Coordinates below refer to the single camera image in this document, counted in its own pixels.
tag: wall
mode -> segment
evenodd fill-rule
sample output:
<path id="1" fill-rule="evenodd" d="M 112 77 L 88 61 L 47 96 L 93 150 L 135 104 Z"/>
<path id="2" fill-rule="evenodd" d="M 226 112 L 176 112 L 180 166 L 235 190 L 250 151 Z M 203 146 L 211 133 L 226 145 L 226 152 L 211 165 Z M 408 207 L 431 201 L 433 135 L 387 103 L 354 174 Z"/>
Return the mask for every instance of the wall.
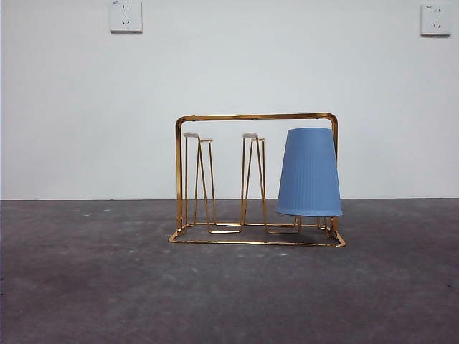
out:
<path id="1" fill-rule="evenodd" d="M 344 198 L 459 197 L 451 2 L 438 39 L 413 0 L 144 0 L 142 35 L 110 34 L 108 1 L 3 0 L 2 198 L 173 198 L 179 116 L 319 111 L 339 119 Z M 276 197 L 295 125 L 188 128 L 217 139 L 222 198 L 241 133 L 264 135 Z"/>

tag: floor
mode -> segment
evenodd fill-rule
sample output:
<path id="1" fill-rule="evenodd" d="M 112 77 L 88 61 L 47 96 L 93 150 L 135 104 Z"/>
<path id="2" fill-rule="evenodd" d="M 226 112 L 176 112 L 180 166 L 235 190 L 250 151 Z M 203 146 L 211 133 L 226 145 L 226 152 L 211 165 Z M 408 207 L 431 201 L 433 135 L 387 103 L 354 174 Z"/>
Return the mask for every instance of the floor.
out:
<path id="1" fill-rule="evenodd" d="M 170 244 L 173 201 L 3 201 L 2 343 L 458 343 L 459 199 L 343 209 L 346 247 L 269 247 Z"/>

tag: wall socket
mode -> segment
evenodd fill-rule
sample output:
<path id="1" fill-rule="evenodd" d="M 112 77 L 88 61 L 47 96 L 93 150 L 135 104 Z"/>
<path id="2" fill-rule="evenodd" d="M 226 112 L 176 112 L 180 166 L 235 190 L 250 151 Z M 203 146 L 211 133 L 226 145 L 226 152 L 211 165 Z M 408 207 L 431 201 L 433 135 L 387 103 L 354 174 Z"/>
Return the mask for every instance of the wall socket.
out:
<path id="1" fill-rule="evenodd" d="M 421 35 L 443 37 L 451 35 L 450 4 L 421 5 Z"/>
<path id="2" fill-rule="evenodd" d="M 142 1 L 110 0 L 110 30 L 113 33 L 141 33 Z"/>

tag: gold wire frame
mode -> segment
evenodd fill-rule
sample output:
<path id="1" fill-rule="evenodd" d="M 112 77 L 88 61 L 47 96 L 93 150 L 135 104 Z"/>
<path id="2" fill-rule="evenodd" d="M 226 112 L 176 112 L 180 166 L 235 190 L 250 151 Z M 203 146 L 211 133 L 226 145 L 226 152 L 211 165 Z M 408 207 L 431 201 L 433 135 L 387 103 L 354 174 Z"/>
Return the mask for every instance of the gold wire frame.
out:
<path id="1" fill-rule="evenodd" d="M 185 122 L 196 122 L 196 121 L 228 121 L 228 120 L 306 120 L 306 119 L 327 119 L 331 122 L 331 130 L 333 131 L 333 141 L 335 145 L 335 154 L 336 158 L 338 158 L 338 120 L 335 115 L 331 113 L 287 113 L 287 114 L 262 114 L 262 115 L 192 115 L 192 116 L 184 116 L 180 117 L 176 121 L 175 125 L 175 139 L 176 139 L 176 187 L 177 187 L 177 227 L 175 232 L 169 237 L 169 242 L 172 243 L 185 243 L 185 244 L 264 244 L 264 245 L 290 245 L 290 246 L 315 246 L 315 247 L 344 247 L 346 246 L 346 242 L 344 241 L 343 237 L 339 233 L 339 224 L 338 224 L 338 217 L 318 217 L 316 218 L 315 224 L 302 224 L 300 216 L 294 216 L 293 223 L 289 224 L 275 224 L 275 223 L 267 223 L 266 221 L 266 200 L 265 200 L 265 141 L 264 139 L 252 138 L 250 139 L 251 149 L 252 145 L 255 142 L 257 145 L 257 157 L 258 157 L 258 167 L 259 167 L 259 174 L 260 174 L 260 189 L 261 189 L 261 197 L 262 197 L 262 207 L 263 207 L 263 217 L 264 223 L 246 223 L 245 222 L 245 210 L 247 208 L 247 200 L 244 200 L 244 172 L 242 172 L 242 195 L 241 195 L 241 221 L 240 222 L 218 222 L 215 218 L 214 212 L 214 221 L 209 221 L 208 210 L 206 208 L 207 214 L 207 222 L 196 222 L 196 219 L 193 223 L 188 223 L 188 207 L 186 206 L 186 217 L 184 221 L 184 200 L 183 200 L 183 158 L 182 158 L 182 138 L 181 138 L 181 126 Z M 186 153 L 188 151 L 188 140 L 186 141 Z M 198 138 L 198 161 L 197 161 L 197 171 L 199 168 L 199 163 L 202 167 L 202 147 L 201 143 L 204 140 Z M 260 159 L 260 147 L 259 143 L 262 142 L 262 164 Z M 243 141 L 243 157 L 242 163 L 245 163 L 245 138 Z M 215 198 L 214 198 L 214 183 L 213 183 L 213 167 L 212 167 L 212 152 L 209 143 L 209 158 L 210 158 L 210 167 L 212 172 L 212 200 L 213 206 L 215 206 Z M 202 170 L 202 182 L 203 187 L 205 188 L 204 182 L 204 172 Z M 186 183 L 186 194 L 188 192 L 188 184 Z M 204 198 L 205 198 L 205 206 L 207 206 L 207 196 L 204 190 Z M 194 227 L 196 225 L 205 225 L 207 226 L 207 231 L 211 234 L 218 236 L 219 238 L 215 240 L 187 240 L 187 239 L 179 239 L 179 237 L 183 237 L 186 235 L 188 228 Z M 218 231 L 218 230 L 211 230 L 211 226 L 230 226 L 230 227 L 239 227 L 238 230 L 233 231 Z M 316 229 L 323 230 L 325 235 L 328 239 L 333 239 L 334 243 L 320 243 L 320 242 L 286 242 L 286 241 L 255 241 L 255 240 L 225 240 L 220 239 L 220 234 L 234 234 L 240 233 L 245 226 L 263 226 L 265 228 L 265 232 L 268 234 L 299 234 L 303 227 L 313 227 Z M 271 231 L 269 228 L 277 227 L 277 228 L 289 228 L 294 229 L 297 228 L 297 231 Z"/>

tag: ribbed cup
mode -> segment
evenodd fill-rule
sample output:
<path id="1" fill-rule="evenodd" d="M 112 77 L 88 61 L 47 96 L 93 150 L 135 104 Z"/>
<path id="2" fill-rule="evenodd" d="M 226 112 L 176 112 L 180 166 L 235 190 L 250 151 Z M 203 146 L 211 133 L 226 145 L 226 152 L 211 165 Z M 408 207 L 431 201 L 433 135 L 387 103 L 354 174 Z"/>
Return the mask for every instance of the ribbed cup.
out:
<path id="1" fill-rule="evenodd" d="M 296 216 L 343 214 L 330 129 L 288 131 L 276 211 Z"/>

